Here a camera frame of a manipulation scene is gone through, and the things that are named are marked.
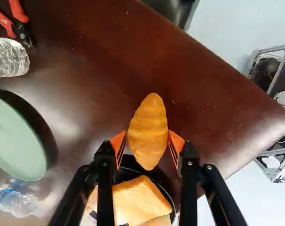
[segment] water bottle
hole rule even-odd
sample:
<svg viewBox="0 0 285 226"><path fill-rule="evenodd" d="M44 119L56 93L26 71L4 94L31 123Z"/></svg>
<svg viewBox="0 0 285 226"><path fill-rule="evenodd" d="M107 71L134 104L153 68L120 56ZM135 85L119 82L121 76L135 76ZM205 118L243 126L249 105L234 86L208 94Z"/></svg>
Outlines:
<svg viewBox="0 0 285 226"><path fill-rule="evenodd" d="M10 212L17 218L26 218L36 208L33 194L21 194L11 188L0 189L0 210Z"/></svg>
<svg viewBox="0 0 285 226"><path fill-rule="evenodd" d="M29 57L24 47L12 39L0 38L0 78L27 73Z"/></svg>

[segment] metal frame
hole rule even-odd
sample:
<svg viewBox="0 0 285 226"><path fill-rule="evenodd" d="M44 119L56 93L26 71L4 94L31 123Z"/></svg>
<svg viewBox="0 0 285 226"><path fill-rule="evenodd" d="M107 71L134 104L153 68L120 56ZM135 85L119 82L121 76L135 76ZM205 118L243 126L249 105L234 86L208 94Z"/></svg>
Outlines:
<svg viewBox="0 0 285 226"><path fill-rule="evenodd" d="M281 51L283 50L285 52L285 45L275 46L272 48L265 48L265 49L257 49L252 52L251 55L251 61L248 64L244 75L250 79L252 74L250 72L253 70L254 63L257 63L261 56L263 54L268 54L275 51ZM267 94L270 94L273 87L275 86L277 80L281 77L281 71L283 69L283 66L285 65L285 55L282 58L282 61L277 69L277 72L267 90ZM285 183L285 158L280 162L280 165L278 168L269 168L262 160L262 157L268 157L268 156L276 156L279 154L285 154L285 148L270 150L263 152L258 158L255 159L255 162L258 164L258 166L262 169L263 173L266 175L266 177L273 183Z"/></svg>
<svg viewBox="0 0 285 226"><path fill-rule="evenodd" d="M260 59L259 56L261 54L265 54L265 53L269 53L269 52L275 52L275 51L281 51L283 50L285 52L285 45L281 45L281 46L275 46L275 47L272 47L272 48L265 48L265 49L257 49L255 51L252 52L252 55L251 55L251 62L248 64L247 68L246 68L246 71L244 72L244 75L250 79L251 75L250 75L250 71L253 69L253 64L258 62L258 60ZM272 88L274 87L276 81L278 80L279 78L279 74L280 74L280 71L282 70L283 66L284 66L284 63L285 63L285 55L283 57L283 60L281 61L278 69L277 69L277 72L269 86L269 89L267 90L267 93L269 94L272 90Z"/></svg>
<svg viewBox="0 0 285 226"><path fill-rule="evenodd" d="M278 154L285 154L285 148L265 151L258 158L255 159L255 162L261 168L266 177L273 183L285 183L285 158L280 162L278 168L269 168L266 164L263 164L262 161L259 161L261 157L276 156Z"/></svg>

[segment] croissant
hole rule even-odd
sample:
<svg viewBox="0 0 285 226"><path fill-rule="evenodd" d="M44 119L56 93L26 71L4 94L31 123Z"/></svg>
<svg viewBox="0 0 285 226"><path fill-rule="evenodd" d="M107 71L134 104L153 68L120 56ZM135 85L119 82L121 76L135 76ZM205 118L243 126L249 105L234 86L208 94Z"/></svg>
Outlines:
<svg viewBox="0 0 285 226"><path fill-rule="evenodd" d="M152 170L161 159L167 130L164 103L158 94L151 93L135 111L127 133L130 150L144 169Z"/></svg>

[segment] aluminum frame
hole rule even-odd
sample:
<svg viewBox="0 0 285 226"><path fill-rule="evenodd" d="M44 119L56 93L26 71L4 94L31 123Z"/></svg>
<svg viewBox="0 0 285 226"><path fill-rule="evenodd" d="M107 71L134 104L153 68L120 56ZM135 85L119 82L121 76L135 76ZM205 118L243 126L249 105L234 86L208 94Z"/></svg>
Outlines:
<svg viewBox="0 0 285 226"><path fill-rule="evenodd" d="M285 148L263 152L259 157L276 156L277 154L285 154ZM285 183L285 158L280 162L279 167L269 168L262 164L258 159L255 162L261 168L266 177L273 183Z"/></svg>

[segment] wooden table surface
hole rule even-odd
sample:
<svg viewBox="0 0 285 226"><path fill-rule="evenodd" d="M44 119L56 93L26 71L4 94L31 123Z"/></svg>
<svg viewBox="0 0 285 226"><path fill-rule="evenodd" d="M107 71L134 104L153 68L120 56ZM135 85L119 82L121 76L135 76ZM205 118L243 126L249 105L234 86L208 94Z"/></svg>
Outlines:
<svg viewBox="0 0 285 226"><path fill-rule="evenodd" d="M45 175L53 179L43 203L47 217L75 170L91 162L103 140L128 128L151 92L163 98L169 129L191 140L201 162L215 164L224 178L285 134L281 106L139 1L22 5L38 47L29 51L28 74L1 79L0 88L29 102L57 143L58 161ZM0 9L11 15L8 1L0 0ZM1 26L0 37L6 37ZM179 200L180 181L168 158L165 153L159 166Z"/></svg>

